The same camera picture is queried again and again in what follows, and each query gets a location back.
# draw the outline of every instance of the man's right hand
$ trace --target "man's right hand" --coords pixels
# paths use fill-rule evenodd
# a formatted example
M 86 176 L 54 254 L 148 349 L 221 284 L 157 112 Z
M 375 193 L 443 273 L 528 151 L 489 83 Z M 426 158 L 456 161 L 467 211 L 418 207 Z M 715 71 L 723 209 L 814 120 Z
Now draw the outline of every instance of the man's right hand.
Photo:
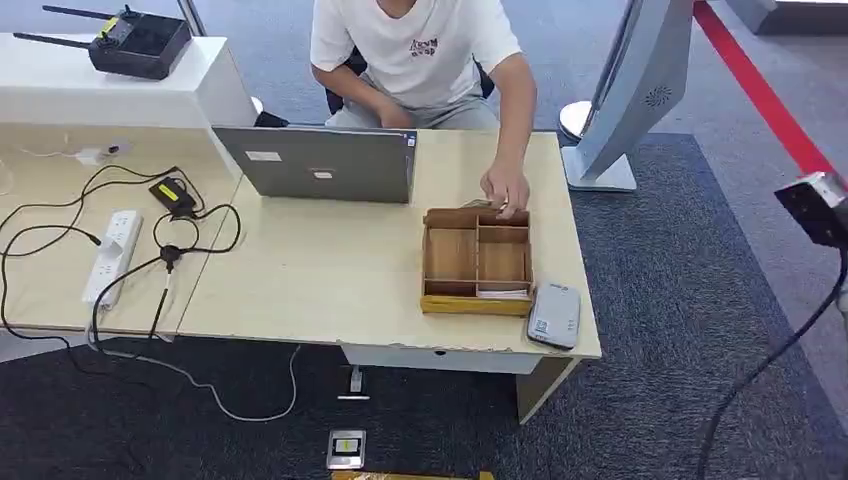
M 377 109 L 383 128 L 412 128 L 412 117 L 400 105 L 387 99 Z

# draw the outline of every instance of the wooden compartment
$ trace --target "wooden compartment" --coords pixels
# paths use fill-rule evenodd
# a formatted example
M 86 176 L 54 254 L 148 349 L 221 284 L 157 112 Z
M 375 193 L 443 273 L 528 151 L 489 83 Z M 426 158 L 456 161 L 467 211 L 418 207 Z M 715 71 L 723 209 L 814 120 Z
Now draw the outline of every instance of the wooden compartment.
M 422 311 L 529 313 L 529 214 L 502 220 L 491 209 L 433 209 L 424 225 Z

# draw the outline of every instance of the router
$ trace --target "router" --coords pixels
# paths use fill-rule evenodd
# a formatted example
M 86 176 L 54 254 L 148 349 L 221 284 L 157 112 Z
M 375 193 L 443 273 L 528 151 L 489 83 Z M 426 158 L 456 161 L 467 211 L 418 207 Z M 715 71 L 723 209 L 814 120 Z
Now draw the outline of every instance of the router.
M 84 48 L 94 68 L 101 72 L 162 80 L 174 68 L 191 40 L 185 20 L 130 10 L 129 5 L 111 15 L 74 8 L 43 5 L 44 11 L 106 20 L 91 43 L 15 32 L 15 38 Z

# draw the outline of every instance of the light wood desk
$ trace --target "light wood desk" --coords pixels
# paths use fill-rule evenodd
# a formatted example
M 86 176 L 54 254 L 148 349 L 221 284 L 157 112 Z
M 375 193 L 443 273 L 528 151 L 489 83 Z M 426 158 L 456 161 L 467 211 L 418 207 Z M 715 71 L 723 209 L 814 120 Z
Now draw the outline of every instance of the light wood desk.
M 0 190 L 7 187 L 7 169 L 14 176 L 11 191 L 0 196 L 0 219 L 23 203 L 62 203 L 79 196 L 83 185 L 97 170 L 82 166 L 75 158 L 63 156 L 34 157 L 18 147 L 33 152 L 49 153 L 63 149 L 63 137 L 70 134 L 67 152 L 82 147 L 129 141 L 132 148 L 115 158 L 114 163 L 141 173 L 155 173 L 177 165 L 202 192 L 207 205 L 232 200 L 238 180 L 226 169 L 220 156 L 202 129 L 156 129 L 113 127 L 45 127 L 0 124 Z M 98 177 L 106 180 L 138 180 L 120 172 Z M 147 186 L 110 186 L 86 198 L 78 226 L 102 236 L 111 214 L 121 209 L 142 212 L 143 224 L 132 258 L 132 266 L 159 254 L 152 237 L 156 219 L 164 208 L 150 195 Z M 2 232 L 0 245 L 5 248 L 11 236 L 21 228 L 45 223 L 67 224 L 76 206 L 27 209 L 16 215 Z M 224 212 L 201 223 L 199 246 L 210 246 L 224 221 Z M 163 240 L 187 245 L 194 238 L 191 227 L 177 222 L 160 228 Z M 13 251 L 21 252 L 42 245 L 59 231 L 36 231 L 25 234 Z M 83 330 L 91 319 L 91 310 L 82 302 L 85 283 L 94 265 L 97 248 L 80 234 L 71 232 L 49 249 L 31 257 L 8 260 L 9 297 L 7 316 L 13 326 L 28 329 Z M 191 298 L 206 255 L 186 255 L 174 271 L 171 299 L 173 303 L 160 320 L 158 332 L 175 334 L 180 318 Z M 101 315 L 101 331 L 112 333 L 146 333 L 149 331 L 156 305 L 164 287 L 163 264 L 131 277 L 123 286 L 114 310 Z
M 533 266 L 537 281 L 582 293 L 577 347 L 531 343 L 519 318 L 419 308 L 423 216 L 481 196 L 496 141 L 494 132 L 421 131 L 409 206 L 263 198 L 243 181 L 233 203 L 246 239 L 209 259 L 178 333 L 338 344 L 352 363 L 495 372 L 529 364 L 532 373 L 516 377 L 526 422 L 580 359 L 601 356 L 555 134 L 534 134 L 527 151 Z M 217 243 L 233 231 L 225 224 Z

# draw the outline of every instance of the black office chair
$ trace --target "black office chair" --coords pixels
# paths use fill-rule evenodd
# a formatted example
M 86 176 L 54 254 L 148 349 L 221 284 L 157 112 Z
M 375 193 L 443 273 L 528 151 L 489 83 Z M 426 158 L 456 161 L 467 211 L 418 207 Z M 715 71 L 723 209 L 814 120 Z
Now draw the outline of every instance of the black office chair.
M 357 75 L 362 75 L 362 72 L 368 68 L 368 62 L 362 58 L 362 54 L 359 53 L 359 49 L 356 47 L 353 48 L 353 52 L 344 64 Z M 486 75 L 486 72 L 483 71 L 483 66 L 479 62 L 475 60 L 474 64 L 477 65 L 477 71 L 480 72 L 480 87 L 483 89 L 483 98 L 489 98 L 489 95 L 495 89 L 495 82 Z M 330 115 L 334 115 L 342 109 L 344 100 L 329 89 L 325 88 L 324 90 L 327 92 L 327 106 L 330 107 Z

